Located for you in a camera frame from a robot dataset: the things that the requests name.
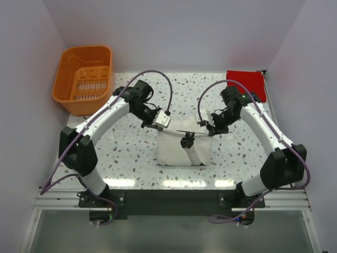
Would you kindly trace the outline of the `white t shirt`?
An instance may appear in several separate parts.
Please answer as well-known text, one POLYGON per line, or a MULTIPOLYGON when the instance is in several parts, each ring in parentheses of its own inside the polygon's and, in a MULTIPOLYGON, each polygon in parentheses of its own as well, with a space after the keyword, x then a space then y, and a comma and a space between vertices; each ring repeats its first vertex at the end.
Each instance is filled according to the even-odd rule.
POLYGON ((173 120, 157 133, 157 164, 160 166, 207 166, 211 162, 213 138, 195 117, 173 120))

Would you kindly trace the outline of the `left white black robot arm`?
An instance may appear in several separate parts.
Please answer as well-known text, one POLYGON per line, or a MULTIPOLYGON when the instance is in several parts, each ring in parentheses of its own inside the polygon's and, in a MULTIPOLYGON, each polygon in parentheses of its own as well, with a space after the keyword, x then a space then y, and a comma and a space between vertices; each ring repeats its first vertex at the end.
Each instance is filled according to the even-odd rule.
POLYGON ((85 122, 75 128, 66 126, 60 133, 60 162, 77 173, 84 186, 92 192, 91 202, 98 207, 108 203, 110 189, 96 168, 95 145, 114 123, 129 113, 142 120, 143 125, 152 125, 161 110, 150 109, 145 104, 152 95, 152 87, 142 80, 132 87, 119 87, 85 122))

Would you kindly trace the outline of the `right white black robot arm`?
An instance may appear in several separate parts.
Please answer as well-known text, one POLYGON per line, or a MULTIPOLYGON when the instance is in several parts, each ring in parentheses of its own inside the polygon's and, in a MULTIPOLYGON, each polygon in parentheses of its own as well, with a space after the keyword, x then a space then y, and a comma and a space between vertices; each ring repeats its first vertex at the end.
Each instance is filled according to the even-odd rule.
POLYGON ((294 144, 280 131, 255 94, 240 93, 236 86, 228 86, 221 97, 226 109, 219 114, 212 113, 212 123, 206 125, 209 136, 228 133, 229 126, 241 119, 251 128, 267 155, 256 176, 236 185, 231 205, 247 207, 253 196, 301 181, 307 155, 304 145, 294 144))

